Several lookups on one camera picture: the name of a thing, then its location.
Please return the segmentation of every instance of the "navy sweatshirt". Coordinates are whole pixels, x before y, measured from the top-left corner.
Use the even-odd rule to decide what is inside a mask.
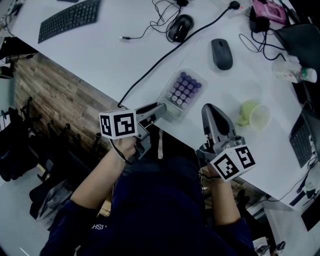
[[[111,214],[68,201],[40,255],[256,255],[246,222],[209,229],[201,187],[165,174],[122,177]]]

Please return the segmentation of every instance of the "black computer mouse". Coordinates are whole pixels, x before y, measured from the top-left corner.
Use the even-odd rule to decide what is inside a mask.
[[[194,24],[194,19],[190,15],[180,15],[169,30],[169,38],[174,42],[183,42],[186,39],[189,30],[194,27]]]
[[[220,70],[229,70],[234,64],[229,44],[224,39],[214,39],[211,41],[212,56],[214,64]]]

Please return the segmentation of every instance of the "chair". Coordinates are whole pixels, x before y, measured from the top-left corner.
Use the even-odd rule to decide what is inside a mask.
[[[0,132],[0,176],[6,182],[16,180],[37,166],[38,160],[29,149],[29,129],[33,128],[32,122],[41,118],[30,118],[29,113],[25,113],[23,120],[18,110],[12,108],[8,114],[11,123]]]

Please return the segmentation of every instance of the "grey computer mouse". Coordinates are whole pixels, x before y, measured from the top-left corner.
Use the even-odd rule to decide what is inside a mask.
[[[220,70],[229,70],[234,64],[229,44],[226,40],[217,38],[211,41],[214,64]]]

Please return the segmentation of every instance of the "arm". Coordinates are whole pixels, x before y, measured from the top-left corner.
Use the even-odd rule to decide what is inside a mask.
[[[209,164],[210,175],[217,176],[214,167]],[[211,180],[211,197],[213,219],[217,226],[233,224],[240,220],[230,182],[224,182],[221,178]]]
[[[136,152],[136,138],[128,137],[114,141],[126,159]],[[80,184],[71,196],[71,201],[88,209],[99,210],[111,191],[114,183],[125,168],[126,163],[112,149],[90,175]]]
[[[128,159],[136,151],[135,142],[136,139],[130,137],[114,144]],[[106,154],[57,213],[41,256],[74,255],[75,248],[86,240],[99,209],[124,167],[125,162],[113,149]]]
[[[218,175],[210,164],[208,170],[211,177]],[[215,230],[220,238],[237,252],[237,255],[257,255],[248,225],[240,217],[230,182],[224,182],[221,178],[213,179],[211,195]]]

